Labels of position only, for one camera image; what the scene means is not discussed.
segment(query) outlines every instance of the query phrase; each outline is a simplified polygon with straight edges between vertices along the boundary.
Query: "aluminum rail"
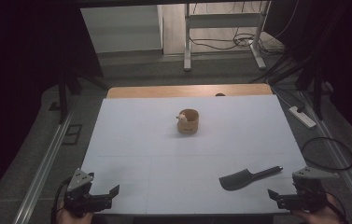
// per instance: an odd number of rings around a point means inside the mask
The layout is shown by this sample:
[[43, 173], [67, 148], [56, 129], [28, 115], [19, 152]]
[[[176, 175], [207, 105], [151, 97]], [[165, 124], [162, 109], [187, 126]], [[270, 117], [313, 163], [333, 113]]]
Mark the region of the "aluminum rail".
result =
[[[330, 130], [328, 129], [327, 125], [325, 124], [325, 121], [320, 120], [317, 116], [316, 113], [314, 112], [313, 108], [310, 106], [312, 104], [312, 101], [309, 98], [309, 95], [307, 92], [299, 92], [300, 96], [302, 97], [303, 101], [306, 104], [306, 109], [310, 115], [310, 117], [315, 121], [317, 124], [317, 127], [319, 131], [323, 134], [324, 137], [329, 137], [333, 138]], [[346, 167], [347, 166], [347, 159], [345, 158], [344, 154], [341, 152], [339, 146], [333, 142], [327, 143], [327, 146], [329, 147], [329, 152], [338, 167]], [[352, 170], [346, 170], [340, 172], [340, 175], [344, 179], [345, 183], [349, 187], [351, 193], [352, 193]]]
[[48, 151], [45, 154], [44, 159], [39, 165], [35, 177], [28, 189], [26, 195], [24, 196], [23, 202], [13, 224], [26, 224], [30, 220], [31, 214], [34, 211], [36, 202], [38, 201], [39, 194], [41, 193], [42, 188], [44, 187], [45, 181], [47, 180], [51, 165], [53, 164], [54, 159], [56, 158], [57, 152], [60, 145], [62, 144], [64, 135], [67, 131], [70, 120], [74, 115], [75, 105], [77, 104], [77, 96], [72, 96], [69, 103], [69, 113], [63, 124], [59, 125], [54, 134], [52, 141], [48, 147]]

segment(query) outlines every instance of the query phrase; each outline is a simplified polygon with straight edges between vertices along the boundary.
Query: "spatula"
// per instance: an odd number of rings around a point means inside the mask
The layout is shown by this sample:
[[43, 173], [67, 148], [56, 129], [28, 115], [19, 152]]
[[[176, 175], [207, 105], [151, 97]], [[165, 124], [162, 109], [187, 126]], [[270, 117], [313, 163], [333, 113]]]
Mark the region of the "spatula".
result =
[[268, 170], [261, 171], [256, 174], [251, 174], [248, 169], [237, 172], [233, 175], [226, 175], [219, 178], [219, 183], [226, 190], [237, 190], [241, 189], [253, 181], [263, 179], [269, 175], [273, 175], [275, 173], [283, 170], [281, 166], [275, 166]]

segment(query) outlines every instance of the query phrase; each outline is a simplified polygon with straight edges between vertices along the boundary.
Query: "cable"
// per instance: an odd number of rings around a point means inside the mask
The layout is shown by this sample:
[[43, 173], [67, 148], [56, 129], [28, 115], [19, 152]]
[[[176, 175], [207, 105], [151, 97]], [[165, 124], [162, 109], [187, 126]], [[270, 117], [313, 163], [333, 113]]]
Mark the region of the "cable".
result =
[[[236, 38], [237, 36], [239, 35], [249, 35], [249, 37], [242, 37], [242, 38]], [[233, 40], [224, 40], [224, 39], [192, 39], [190, 38], [190, 41], [195, 44], [195, 45], [201, 45], [201, 46], [206, 46], [206, 47], [209, 47], [211, 49], [218, 49], [218, 50], [226, 50], [226, 49], [234, 49], [236, 47], [247, 47], [249, 46], [250, 44], [246, 43], [245, 45], [242, 45], [240, 44], [242, 41], [246, 41], [246, 40], [250, 40], [252, 39], [254, 35], [252, 34], [237, 34], [237, 31], [236, 31], [236, 34], [234, 35], [233, 37]], [[195, 41], [199, 41], [199, 40], [211, 40], [211, 41], [222, 41], [222, 42], [233, 42], [234, 43], [234, 46], [232, 47], [229, 47], [229, 48], [225, 48], [225, 49], [221, 49], [221, 48], [217, 48], [217, 47], [214, 47], [214, 46], [211, 46], [211, 45], [207, 45], [207, 44], [202, 44], [202, 43], [196, 43]]]
[[306, 107], [306, 105], [300, 100], [300, 99], [298, 99], [295, 95], [293, 95], [291, 92], [288, 92], [288, 91], [286, 91], [286, 90], [283, 90], [283, 89], [281, 89], [281, 88], [279, 88], [279, 87], [275, 87], [275, 86], [271, 86], [271, 85], [269, 85], [271, 88], [272, 88], [272, 90], [275, 92], [275, 94], [280, 98], [280, 96], [279, 96], [279, 94], [278, 94], [278, 92], [275, 90], [275, 88], [276, 89], [278, 89], [278, 90], [281, 90], [282, 92], [285, 92], [286, 94], [288, 94], [288, 95], [290, 95], [290, 96], [292, 96], [295, 100], [297, 100], [302, 106], [298, 106], [298, 112], [299, 113], [301, 113], [303, 110], [304, 110], [304, 108]]
[[62, 192], [62, 189], [65, 185], [68, 185], [70, 184], [70, 181], [71, 181], [71, 178], [72, 176], [66, 178], [62, 184], [59, 186], [59, 188], [57, 189], [57, 192], [56, 192], [56, 196], [54, 197], [54, 202], [53, 202], [53, 206], [52, 206], [52, 209], [51, 209], [51, 212], [50, 212], [50, 224], [56, 224], [56, 215], [57, 213], [63, 209], [60, 208], [60, 209], [57, 209], [57, 203], [59, 201], [59, 196], [60, 196], [60, 193]]
[[318, 167], [320, 167], [320, 168], [327, 169], [327, 170], [333, 170], [333, 171], [345, 171], [345, 170], [349, 170], [349, 169], [352, 168], [352, 151], [351, 151], [350, 148], [347, 147], [344, 143], [342, 143], [342, 142], [339, 141], [339, 140], [333, 139], [333, 138], [329, 138], [329, 137], [315, 137], [315, 138], [312, 138], [312, 139], [310, 139], [309, 141], [307, 141], [306, 143], [303, 144], [303, 146], [301, 147], [301, 152], [302, 152], [302, 153], [304, 152], [306, 146], [307, 146], [309, 143], [311, 143], [311, 142], [313, 142], [313, 141], [316, 141], [316, 140], [319, 140], [319, 139], [331, 140], [331, 141], [334, 141], [334, 142], [338, 143], [338, 144], [341, 145], [342, 147], [344, 147], [344, 148], [346, 149], [347, 153], [350, 155], [350, 158], [351, 158], [350, 164], [347, 165], [347, 166], [344, 167], [344, 168], [333, 168], [333, 167], [329, 167], [329, 166], [325, 166], [325, 165], [318, 164], [318, 163], [316, 163], [316, 162], [314, 162], [314, 161], [311, 161], [311, 160], [309, 160], [309, 159], [307, 159], [307, 158], [304, 157], [304, 159], [305, 159], [306, 161], [309, 161], [310, 163], [312, 163], [312, 164], [314, 164], [315, 166], [318, 166]]
[[264, 77], [268, 77], [270, 76], [274, 71], [275, 69], [280, 66], [282, 63], [284, 63], [290, 56], [286, 53], [286, 54], [283, 54], [283, 56], [281, 56], [277, 62], [271, 67], [269, 68], [262, 76], [260, 77], [257, 77], [257, 78], [254, 78], [254, 79], [250, 79], [248, 81], [248, 83], [254, 83], [256, 82], [257, 80], [261, 79], [261, 78], [264, 78]]
[[206, 46], [206, 47], [209, 47], [211, 49], [218, 49], [218, 50], [226, 50], [226, 49], [234, 49], [237, 47], [237, 45], [234, 45], [232, 47], [229, 47], [229, 48], [225, 48], [225, 49], [220, 49], [220, 48], [216, 48], [214, 46], [211, 46], [211, 45], [207, 45], [207, 44], [200, 44], [200, 43], [196, 43], [195, 41], [193, 41], [193, 39], [190, 38], [190, 41], [195, 44], [195, 45], [201, 45], [201, 46]]
[[198, 4], [197, 3], [195, 3], [195, 7], [193, 8], [193, 12], [192, 12], [192, 14], [195, 14], [195, 10], [196, 10], [196, 7], [198, 6]]
[[338, 218], [341, 219], [341, 223], [344, 223], [344, 224], [348, 223], [348, 221], [346, 219], [346, 212], [345, 212], [344, 206], [342, 205], [341, 201], [338, 198], [336, 198], [333, 194], [329, 193], [331, 196], [335, 197], [336, 200], [338, 200], [338, 202], [340, 203], [340, 205], [342, 206], [342, 209], [344, 211], [343, 213], [341, 211], [339, 211], [339, 209], [335, 205], [330, 203], [327, 198], [323, 200], [320, 195], [318, 195], [316, 192], [312, 191], [311, 189], [309, 189], [303, 185], [296, 184], [296, 183], [293, 183], [293, 185], [295, 187], [298, 187], [298, 188], [301, 188], [305, 191], [308, 191], [312, 196], [314, 196], [316, 199], [318, 199], [319, 201], [324, 203], [327, 207], [330, 208], [330, 210], [332, 210], [336, 214], [336, 216], [338, 216]]
[[289, 107], [292, 107], [292, 105], [290, 105], [289, 103], [287, 103], [287, 101], [285, 101], [285, 100], [283, 99], [283, 97], [281, 97], [281, 96], [275, 91], [275, 89], [274, 89], [271, 85], [269, 85], [269, 87], [272, 89], [272, 91], [275, 92], [276, 96], [277, 96], [281, 101], [283, 101], [283, 102], [284, 102], [286, 105], [288, 105]]
[[327, 191], [325, 191], [325, 192], [326, 192], [327, 194], [330, 194], [330, 196], [332, 196], [334, 199], [336, 199], [336, 201], [338, 201], [338, 204], [341, 205], [341, 207], [342, 207], [342, 212], [344, 213], [344, 216], [345, 216], [345, 219], [346, 219], [346, 210], [345, 210], [345, 207], [344, 207], [344, 205], [342, 204], [341, 200], [339, 200], [339, 198], [336, 197], [335, 195], [333, 195], [332, 193], [329, 193], [329, 192], [327, 192]]
[[294, 11], [292, 12], [291, 18], [289, 18], [289, 23], [287, 24], [287, 26], [283, 29], [282, 32], [280, 32], [280, 34], [274, 36], [272, 39], [278, 38], [279, 36], [281, 36], [281, 35], [289, 28], [289, 25], [291, 24], [292, 20], [294, 19], [295, 12], [297, 11], [297, 7], [298, 7], [298, 5], [299, 5], [299, 1], [300, 1], [300, 0], [297, 0], [297, 4], [295, 4]]

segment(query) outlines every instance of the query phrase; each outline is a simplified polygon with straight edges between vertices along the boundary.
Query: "small wicker basket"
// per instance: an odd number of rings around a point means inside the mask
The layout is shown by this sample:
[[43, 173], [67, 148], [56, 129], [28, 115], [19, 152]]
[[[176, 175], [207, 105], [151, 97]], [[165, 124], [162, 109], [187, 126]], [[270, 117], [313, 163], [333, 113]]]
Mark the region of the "small wicker basket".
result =
[[187, 121], [178, 119], [177, 128], [180, 133], [193, 134], [198, 131], [199, 113], [194, 109], [184, 109], [179, 115], [184, 114]]

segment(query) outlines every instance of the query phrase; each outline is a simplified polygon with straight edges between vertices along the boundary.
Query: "white paper sheet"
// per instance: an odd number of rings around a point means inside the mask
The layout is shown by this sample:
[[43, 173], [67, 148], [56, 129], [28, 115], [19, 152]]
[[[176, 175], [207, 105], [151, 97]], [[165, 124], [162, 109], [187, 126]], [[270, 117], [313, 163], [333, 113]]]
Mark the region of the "white paper sheet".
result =
[[[199, 112], [199, 130], [184, 135], [178, 112]], [[278, 175], [236, 191], [218, 178], [283, 166]], [[81, 167], [94, 172], [91, 194], [120, 184], [111, 214], [281, 213], [267, 189], [294, 194], [292, 172], [305, 166], [275, 95], [105, 99]]]

